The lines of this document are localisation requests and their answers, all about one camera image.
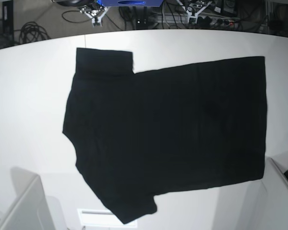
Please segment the black t-shirt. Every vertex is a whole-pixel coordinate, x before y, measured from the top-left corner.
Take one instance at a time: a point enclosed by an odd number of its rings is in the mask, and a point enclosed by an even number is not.
[[[63,133],[105,207],[128,223],[155,213],[156,195],[262,178],[264,57],[136,74],[132,62],[79,48],[67,101]]]

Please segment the table surface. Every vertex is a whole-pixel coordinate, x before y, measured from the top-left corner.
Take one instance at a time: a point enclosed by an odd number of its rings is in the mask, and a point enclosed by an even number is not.
[[[81,180],[74,165],[74,148],[62,134],[77,47],[132,51],[134,72],[227,58],[265,56],[268,100],[266,155],[275,156],[288,152],[288,38],[229,31],[152,30],[81,35],[16,46],[0,50],[2,212],[15,198],[15,181],[11,175],[11,169],[15,167],[39,173],[45,192],[50,196],[60,196],[59,189],[52,189],[52,185],[70,176],[78,184],[78,188],[81,187],[81,192],[91,196],[91,202],[75,198],[76,204],[81,203],[84,206],[82,208],[104,208]],[[61,186],[62,192],[70,190],[72,185],[68,180],[64,183]],[[177,209],[175,211],[174,207],[171,207],[171,214],[162,207],[163,203],[169,203],[169,199],[176,199],[180,203],[188,201],[187,207],[180,205],[180,210],[185,210],[180,212],[184,214],[181,218],[192,219],[196,215],[196,220],[192,223],[188,220],[179,223],[169,220],[165,225],[162,224],[162,228],[156,224],[155,228],[150,229],[192,229],[192,226],[194,229],[199,224],[201,229],[220,229],[216,226],[224,221],[222,218],[218,221],[215,212],[220,203],[221,189],[156,197],[159,210],[156,217],[169,219],[170,216],[177,216]],[[239,189],[242,189],[239,185],[230,186],[230,191],[235,193]],[[79,190],[69,191],[62,199],[68,201],[77,196]],[[241,196],[245,193],[245,188],[242,190]],[[77,207],[61,205],[63,210]],[[234,219],[237,214],[232,212],[231,219]],[[68,226],[75,221],[72,218],[66,219]]]

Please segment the gray floor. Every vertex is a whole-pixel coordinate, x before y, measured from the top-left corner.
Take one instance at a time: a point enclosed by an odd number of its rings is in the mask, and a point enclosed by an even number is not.
[[[84,35],[117,31],[118,29],[104,17],[103,26],[92,27],[90,22],[69,23],[62,19],[61,14],[68,10],[76,10],[72,7],[62,7],[50,0],[14,0],[14,29],[21,29],[27,22],[37,22],[43,26],[51,38],[67,37],[73,35]],[[124,21],[121,19],[118,8],[111,8],[108,16],[120,27],[124,28]],[[88,19],[80,13],[66,15],[72,21],[83,21]]]

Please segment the vent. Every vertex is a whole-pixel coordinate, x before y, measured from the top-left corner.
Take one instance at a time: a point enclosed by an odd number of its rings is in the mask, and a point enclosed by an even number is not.
[[[106,227],[106,228],[137,228],[137,221],[123,224],[109,210],[78,209],[80,222],[83,226]]]

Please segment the white table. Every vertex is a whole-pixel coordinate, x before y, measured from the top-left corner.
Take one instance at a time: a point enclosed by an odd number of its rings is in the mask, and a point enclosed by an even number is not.
[[[21,183],[19,176],[13,175],[14,167],[41,175],[46,195],[59,203],[69,228],[81,228],[77,208],[104,209],[77,172],[74,148],[62,134],[77,47],[132,51],[134,72],[265,56],[266,155],[288,152],[288,38],[228,31],[153,30],[90,34],[7,48],[0,50],[1,212],[16,196],[15,184]],[[244,198],[260,189],[260,183],[155,197],[158,212],[139,219],[138,229],[236,229],[243,222],[240,211],[242,205],[245,207]]]

